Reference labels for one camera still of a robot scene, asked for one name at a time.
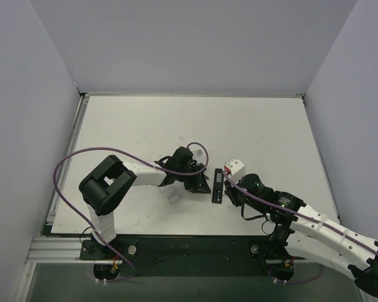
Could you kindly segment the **black remote control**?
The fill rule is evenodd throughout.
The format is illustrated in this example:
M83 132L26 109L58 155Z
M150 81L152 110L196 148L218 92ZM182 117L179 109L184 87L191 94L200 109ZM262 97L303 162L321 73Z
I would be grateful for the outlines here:
M214 181L212 190L212 203L221 204L224 195L224 176L220 168L214 170Z

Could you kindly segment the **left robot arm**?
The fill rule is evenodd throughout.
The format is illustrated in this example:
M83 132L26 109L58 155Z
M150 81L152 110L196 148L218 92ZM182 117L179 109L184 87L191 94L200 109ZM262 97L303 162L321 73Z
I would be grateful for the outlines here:
M107 156L79 184L93 224L94 251L103 259L115 255L113 212L130 188L165 187L181 182L188 192L210 194L205 169L206 165L198 162L187 147L177 148L173 155L155 161L154 165L124 163L115 155Z

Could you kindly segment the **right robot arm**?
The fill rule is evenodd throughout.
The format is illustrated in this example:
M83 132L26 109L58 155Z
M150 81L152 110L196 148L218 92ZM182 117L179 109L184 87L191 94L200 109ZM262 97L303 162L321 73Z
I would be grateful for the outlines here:
M275 224L270 240L292 257L311 260L349 277L378 298L378 239L354 232L300 198L265 186L257 174L224 169L225 194L236 206L250 206Z

